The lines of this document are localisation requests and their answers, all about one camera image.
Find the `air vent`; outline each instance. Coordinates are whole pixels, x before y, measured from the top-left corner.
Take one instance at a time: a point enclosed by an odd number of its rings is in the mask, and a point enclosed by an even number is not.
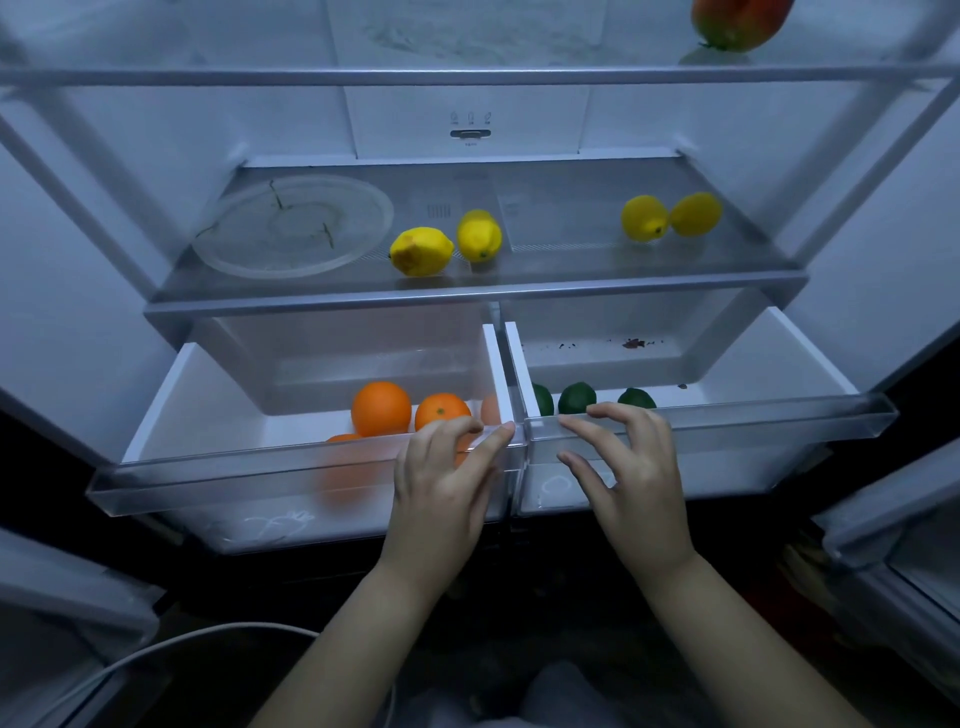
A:
[[[426,216],[430,220],[443,220],[450,216],[449,203],[434,203],[426,206]]]

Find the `lemon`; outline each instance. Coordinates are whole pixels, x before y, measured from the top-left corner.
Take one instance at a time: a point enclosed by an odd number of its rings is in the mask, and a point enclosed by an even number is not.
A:
[[[471,263],[493,260],[503,245],[503,232],[485,209],[472,209],[457,226],[457,247],[460,255]]]
[[[436,228],[411,228],[390,246],[390,261],[405,276],[440,273],[453,255],[453,243]]]
[[[709,192],[697,192],[680,200],[670,210],[670,225],[677,235],[706,235],[723,216],[723,206]]]
[[[623,206],[620,224],[631,240],[646,243],[663,237],[668,216],[660,200],[652,195],[640,195]]]

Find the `forearm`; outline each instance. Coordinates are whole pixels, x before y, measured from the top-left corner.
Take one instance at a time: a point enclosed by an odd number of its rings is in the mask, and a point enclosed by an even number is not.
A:
[[[251,728],[367,728],[430,612],[377,567],[264,704]]]
[[[699,555],[643,591],[731,725],[869,727]]]

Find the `finger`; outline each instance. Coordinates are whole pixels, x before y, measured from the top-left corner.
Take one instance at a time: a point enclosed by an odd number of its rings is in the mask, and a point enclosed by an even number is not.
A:
[[[394,496],[405,496],[407,493],[407,447],[409,443],[403,443],[400,452],[396,454],[394,461]]]
[[[623,468],[630,462],[633,455],[616,435],[600,425],[569,415],[561,415],[559,419],[561,425],[593,445],[593,448],[600,453],[600,457],[607,461],[607,465],[616,473],[616,476],[621,476]]]
[[[606,518],[613,505],[613,494],[607,488],[600,474],[593,466],[576,452],[565,450],[558,453],[557,459],[570,468],[580,487],[590,501],[590,506],[598,518]]]
[[[591,417],[607,417],[614,422],[627,426],[627,436],[630,438],[630,449],[640,452],[655,444],[659,435],[651,420],[651,413],[642,407],[632,407],[629,404],[605,401],[600,404],[591,404],[587,408]]]
[[[480,529],[483,528],[484,521],[487,519],[487,508],[490,506],[490,497],[493,492],[493,483],[496,482],[496,479],[501,475],[497,468],[490,468],[487,470],[487,474],[484,475],[483,480],[480,483],[480,487],[477,489],[476,495],[473,496],[473,503],[470,504],[470,533],[471,534],[480,534]]]
[[[514,438],[515,430],[516,425],[513,423],[505,423],[498,427],[486,440],[473,449],[464,464],[457,469],[459,479],[462,483],[466,483],[471,498],[483,482],[487,470],[493,464],[493,460]]]
[[[444,420],[435,420],[423,429],[418,430],[414,436],[410,438],[410,445],[407,448],[408,473],[410,469],[419,470],[426,464],[427,452],[430,450],[430,441],[433,439],[434,432],[440,429],[443,424]]]
[[[647,416],[654,424],[654,428],[657,430],[657,434],[660,436],[660,444],[662,445],[663,449],[667,450],[671,456],[676,457],[677,448],[673,444],[673,427],[671,427],[670,423],[656,412],[647,412]]]
[[[429,466],[438,471],[452,470],[457,441],[468,432],[483,432],[483,423],[469,415],[444,422],[430,440],[426,455]]]

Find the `glass shelf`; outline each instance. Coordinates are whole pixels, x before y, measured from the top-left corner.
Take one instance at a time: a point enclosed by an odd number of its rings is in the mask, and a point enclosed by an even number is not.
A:
[[[939,78],[953,0],[805,0],[747,54],[689,3],[0,3],[0,85],[516,85]]]
[[[639,194],[668,207],[698,191],[720,193],[682,157],[558,161],[352,165],[316,170],[368,182],[392,201],[393,224],[371,252],[306,278],[244,279],[205,265],[192,248],[147,307],[147,314],[211,316],[241,312],[411,303],[461,298],[496,300],[547,294],[798,286],[802,268],[787,259],[731,204],[709,234],[669,232],[653,243],[627,239],[624,203]],[[269,188],[304,168],[244,169],[228,193]],[[456,239],[465,212],[490,211],[503,229],[491,263],[455,254],[437,276],[404,277],[388,251],[404,230],[436,227]]]

